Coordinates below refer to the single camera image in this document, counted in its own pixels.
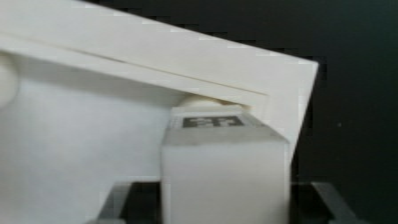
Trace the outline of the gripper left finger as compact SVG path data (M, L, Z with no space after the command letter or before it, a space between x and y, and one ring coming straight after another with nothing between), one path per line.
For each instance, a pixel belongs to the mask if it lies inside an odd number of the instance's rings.
M97 217L90 219L85 224L126 224L126 221L120 218L120 213L126 204L129 187L129 183L118 182L113 184Z

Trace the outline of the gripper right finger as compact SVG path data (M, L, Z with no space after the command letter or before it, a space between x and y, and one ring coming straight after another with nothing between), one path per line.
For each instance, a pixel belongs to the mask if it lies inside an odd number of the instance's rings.
M332 214L328 224L367 224L367 221L353 213L333 185L326 182L312 182L310 185Z

